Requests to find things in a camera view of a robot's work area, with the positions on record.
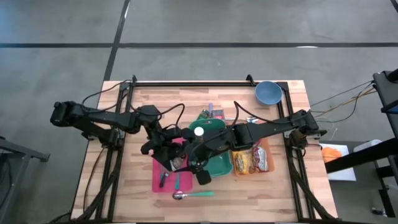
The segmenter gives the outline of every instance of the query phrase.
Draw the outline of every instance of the green plate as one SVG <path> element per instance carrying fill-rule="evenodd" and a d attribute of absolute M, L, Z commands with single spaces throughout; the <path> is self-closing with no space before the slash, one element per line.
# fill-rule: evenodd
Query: green plate
<path fill-rule="evenodd" d="M 189 129 L 191 130 L 194 130 L 197 127 L 202 127 L 203 130 L 206 132 L 206 130 L 225 128 L 225 123 L 220 119 L 210 118 L 199 119 L 189 125 Z M 231 163 L 231 158 L 229 156 L 229 151 L 212 157 L 207 165 L 204 167 L 204 169 L 207 170 L 212 177 L 219 177 L 229 174 L 232 171 L 232 168 L 233 166 Z"/>

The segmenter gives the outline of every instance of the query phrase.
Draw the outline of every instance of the wooden tabletop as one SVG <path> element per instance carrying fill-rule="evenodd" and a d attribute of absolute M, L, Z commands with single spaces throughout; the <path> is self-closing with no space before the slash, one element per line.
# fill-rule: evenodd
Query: wooden tabletop
<path fill-rule="evenodd" d="M 294 111 L 309 110 L 310 104 L 304 82 L 301 80 L 286 82 L 289 84 Z M 104 82 L 103 90 L 115 84 L 117 82 Z M 100 96 L 98 108 L 115 104 L 117 96 L 118 88 L 103 93 Z M 235 117 L 234 100 L 258 116 L 267 119 L 279 118 L 276 106 L 261 106 L 256 102 L 253 87 L 143 87 L 135 88 L 133 93 L 134 107 L 153 104 L 159 111 L 165 111 L 177 103 L 184 103 L 186 108 L 180 120 L 181 128 L 188 127 L 192 121 L 196 120 L 203 109 L 208 109 L 209 103 L 213 103 L 214 110 L 224 109 L 226 117 Z M 164 127 L 174 123 L 179 113 L 180 109 L 175 109 L 163 115 L 160 120 L 161 125 Z M 240 119 L 246 119 L 248 116 L 243 111 L 239 112 Z M 143 128 L 138 134 L 127 135 L 114 222 L 297 221 L 282 134 L 268 137 L 275 171 L 244 177 L 237 177 L 231 173 L 224 177 L 215 177 L 210 184 L 203 186 L 199 185 L 194 178 L 193 191 L 212 190 L 215 196 L 191 197 L 181 201 L 174 200 L 171 194 L 152 192 L 152 158 L 140 152 L 142 144 L 146 141 Z M 78 217 L 83 212 L 83 196 L 87 181 L 100 151 L 101 146 L 98 141 L 89 143 L 73 205 L 72 218 Z M 87 204 L 93 200 L 100 189 L 105 154 L 103 153 L 91 181 Z M 304 161 L 311 191 L 326 210 L 337 217 L 319 147 L 307 147 Z M 306 210 L 302 192 L 300 192 L 300 198 L 303 209 Z M 108 211 L 107 203 L 104 206 L 104 214 L 106 211 Z"/>

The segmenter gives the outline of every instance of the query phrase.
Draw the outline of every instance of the gray floor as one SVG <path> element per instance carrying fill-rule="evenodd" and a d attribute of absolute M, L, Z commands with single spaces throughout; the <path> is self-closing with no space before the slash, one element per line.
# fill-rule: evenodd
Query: gray floor
<path fill-rule="evenodd" d="M 0 42 L 112 42 L 123 0 L 0 2 Z M 132 0 L 121 42 L 398 42 L 398 13 L 389 0 Z M 72 128 L 50 122 L 55 101 L 81 101 L 99 90 L 110 49 L 0 49 L 0 135 L 38 151 L 15 212 L 16 223 L 43 223 L 72 205 L 87 142 Z M 393 70 L 398 48 L 338 49 L 119 49 L 111 80 L 305 80 L 315 103 Z M 317 105 L 334 106 L 359 90 Z M 96 105 L 96 98 L 89 104 Z M 330 113 L 347 116 L 353 105 Z M 392 137 L 377 95 L 358 102 L 337 123 L 334 140 Z M 334 130 L 325 140 L 331 139 Z M 368 171 L 357 171 L 362 177 Z M 358 222 L 392 220 L 367 213 L 376 201 L 367 187 L 332 183 L 339 216 Z"/>

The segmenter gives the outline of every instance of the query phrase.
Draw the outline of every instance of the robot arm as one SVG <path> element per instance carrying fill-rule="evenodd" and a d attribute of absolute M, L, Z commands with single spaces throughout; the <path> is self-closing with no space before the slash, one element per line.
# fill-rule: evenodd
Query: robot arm
<path fill-rule="evenodd" d="M 177 172 L 190 171 L 196 174 L 200 184 L 207 184 L 211 180 L 203 167 L 211 157 L 222 152 L 249 149 L 262 138 L 290 130 L 296 130 L 294 135 L 291 134 L 292 138 L 296 138 L 294 141 L 303 141 L 307 135 L 319 132 L 311 113 L 300 110 L 289 117 L 268 123 L 235 124 L 225 129 L 206 131 L 203 142 L 197 142 L 193 131 L 188 128 L 162 128 L 158 119 L 160 112 L 154 105 L 142 106 L 134 112 L 120 114 L 87 108 L 72 101 L 56 102 L 54 108 L 50 119 L 52 124 L 59 127 L 73 126 L 82 130 L 84 137 L 96 137 L 106 147 L 123 146 L 117 129 L 136 134 L 143 126 L 148 141 L 141 147 L 141 153 L 148 154 L 152 149 L 152 157 L 169 171 L 176 170 L 172 165 L 176 158 L 187 154 L 188 166 Z M 115 128 L 104 129 L 95 123 L 108 124 Z M 186 139 L 182 145 L 172 142 L 172 139 L 180 137 Z"/>

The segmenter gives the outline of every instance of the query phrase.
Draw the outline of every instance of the orange object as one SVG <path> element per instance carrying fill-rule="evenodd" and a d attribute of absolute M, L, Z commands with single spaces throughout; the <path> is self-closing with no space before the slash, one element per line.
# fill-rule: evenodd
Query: orange object
<path fill-rule="evenodd" d="M 323 157 L 323 161 L 326 162 L 330 162 L 330 161 L 334 161 L 337 158 L 340 158 L 341 152 L 337 149 L 333 149 L 330 147 L 324 147 L 322 149 L 322 157 Z"/>

